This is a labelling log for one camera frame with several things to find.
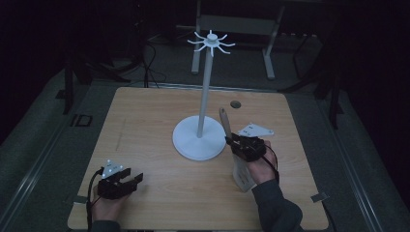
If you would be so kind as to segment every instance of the black sleeve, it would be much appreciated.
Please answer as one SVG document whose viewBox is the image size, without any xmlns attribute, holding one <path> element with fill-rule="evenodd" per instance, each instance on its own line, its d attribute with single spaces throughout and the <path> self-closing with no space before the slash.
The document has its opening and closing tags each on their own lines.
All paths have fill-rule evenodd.
<svg viewBox="0 0 410 232">
<path fill-rule="evenodd" d="M 120 224 L 113 220 L 96 220 L 93 222 L 91 232 L 120 232 Z"/>
<path fill-rule="evenodd" d="M 258 185 L 252 192 L 263 231 L 304 231 L 301 227 L 301 209 L 283 198 L 275 180 Z"/>
</svg>

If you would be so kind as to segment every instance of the human hand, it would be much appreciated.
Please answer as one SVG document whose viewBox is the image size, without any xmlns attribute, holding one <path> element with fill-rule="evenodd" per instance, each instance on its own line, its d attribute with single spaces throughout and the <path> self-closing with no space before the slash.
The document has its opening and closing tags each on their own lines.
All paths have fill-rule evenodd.
<svg viewBox="0 0 410 232">
<path fill-rule="evenodd" d="M 264 141 L 265 145 L 271 147 L 270 141 Z M 271 149 L 266 149 L 265 158 L 273 165 L 276 165 L 277 159 Z M 275 173 L 272 167 L 264 160 L 258 159 L 256 161 L 247 162 L 248 171 L 254 182 L 259 185 L 264 182 L 274 180 Z"/>
<path fill-rule="evenodd" d="M 121 210 L 123 209 L 124 203 L 130 197 L 125 195 L 119 199 L 109 200 L 97 195 L 97 186 L 93 188 L 94 200 L 92 202 L 92 214 L 93 220 L 114 220 L 116 221 Z"/>
</svg>

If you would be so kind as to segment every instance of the person arm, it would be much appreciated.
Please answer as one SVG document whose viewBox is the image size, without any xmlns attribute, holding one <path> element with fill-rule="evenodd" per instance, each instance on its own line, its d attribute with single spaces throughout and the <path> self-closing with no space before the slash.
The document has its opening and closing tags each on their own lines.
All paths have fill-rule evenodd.
<svg viewBox="0 0 410 232">
<path fill-rule="evenodd" d="M 97 188 L 94 188 L 94 194 L 96 196 Z M 120 199 L 109 200 L 97 196 L 93 201 L 92 215 L 93 225 L 91 227 L 92 232 L 120 232 L 121 227 L 117 222 L 118 216 L 130 197 L 129 195 L 123 196 Z"/>
<path fill-rule="evenodd" d="M 265 145 L 271 147 L 269 141 L 265 141 Z M 277 163 L 276 156 L 270 149 L 267 149 L 265 158 L 270 163 Z M 247 166 L 257 184 L 252 193 L 263 231 L 303 231 L 300 226 L 302 211 L 283 197 L 272 167 L 264 159 L 248 162 Z"/>
</svg>

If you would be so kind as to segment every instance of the white plastic part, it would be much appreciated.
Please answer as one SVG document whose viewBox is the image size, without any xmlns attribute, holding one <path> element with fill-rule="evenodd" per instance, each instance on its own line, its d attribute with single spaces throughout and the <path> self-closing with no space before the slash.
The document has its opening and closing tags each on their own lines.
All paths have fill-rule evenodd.
<svg viewBox="0 0 410 232">
<path fill-rule="evenodd" d="M 202 39 L 203 41 L 199 41 L 199 42 L 188 41 L 188 42 L 191 44 L 203 44 L 199 49 L 196 49 L 195 51 L 201 51 L 205 47 L 210 47 L 212 57 L 214 57 L 214 47 L 217 47 L 221 52 L 225 54 L 230 54 L 230 52 L 224 51 L 220 46 L 221 45 L 224 45 L 224 46 L 235 45 L 234 43 L 231 43 L 231 44 L 221 43 L 220 41 L 224 40 L 227 37 L 227 35 L 224 35 L 222 38 L 219 39 L 217 35 L 212 33 L 212 30 L 209 31 L 207 38 L 203 38 L 199 36 L 198 33 L 196 32 L 194 33 L 197 38 Z"/>
<path fill-rule="evenodd" d="M 122 171 L 123 168 L 124 168 L 123 165 L 119 165 L 109 159 L 106 161 L 106 166 L 103 169 L 102 178 L 103 179 L 108 178 L 114 175 L 115 173 Z"/>
<path fill-rule="evenodd" d="M 265 136 L 265 135 L 274 135 L 274 131 L 258 126 L 256 124 L 250 123 L 242 130 L 238 131 L 239 135 L 245 137 L 255 137 L 255 136 Z"/>
<path fill-rule="evenodd" d="M 196 136 L 198 115 L 182 120 L 174 129 L 172 140 L 177 151 L 191 160 L 209 160 L 225 147 L 225 131 L 213 118 L 205 117 L 203 136 Z"/>
<path fill-rule="evenodd" d="M 200 51 L 207 47 L 201 107 L 199 116 L 188 117 L 176 126 L 172 134 L 172 139 L 175 148 L 182 156 L 192 160 L 208 160 L 217 156 L 225 146 L 225 133 L 222 125 L 215 119 L 206 116 L 214 48 L 217 47 L 223 53 L 229 54 L 229 52 L 224 51 L 220 46 L 233 46 L 235 44 L 221 43 L 220 41 L 225 39 L 226 35 L 219 39 L 217 35 L 212 33 L 212 30 L 209 32 L 207 38 L 200 37 L 196 32 L 195 35 L 197 38 L 203 40 L 199 42 L 188 41 L 195 45 L 203 44 L 202 47 L 195 51 Z"/>
</svg>

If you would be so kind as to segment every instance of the table leg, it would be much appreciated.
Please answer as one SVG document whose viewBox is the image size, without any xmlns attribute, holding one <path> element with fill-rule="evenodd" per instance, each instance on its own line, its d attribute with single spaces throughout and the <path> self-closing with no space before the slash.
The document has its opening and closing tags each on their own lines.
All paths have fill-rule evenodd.
<svg viewBox="0 0 410 232">
<path fill-rule="evenodd" d="M 196 33 L 200 35 L 201 32 L 201 0 L 196 1 Z M 199 44 L 195 45 L 195 50 L 199 49 Z M 192 67 L 190 69 L 190 72 L 192 74 L 198 74 L 199 73 L 199 61 L 201 58 L 201 52 L 200 51 L 194 51 L 193 52 L 193 58 L 192 58 Z"/>
<path fill-rule="evenodd" d="M 275 38 L 278 35 L 278 29 L 280 26 L 280 21 L 283 17 L 283 12 L 284 12 L 284 6 L 281 6 L 279 9 L 276 23 L 274 27 L 272 28 L 271 39 L 269 40 L 269 44 L 266 48 L 262 49 L 262 55 L 263 55 L 263 60 L 265 62 L 265 69 L 266 69 L 266 74 L 267 74 L 268 79 L 275 79 L 275 73 L 274 73 L 274 68 L 273 68 L 272 59 L 271 59 L 271 51 L 272 51 L 272 47 L 274 46 Z"/>
</svg>

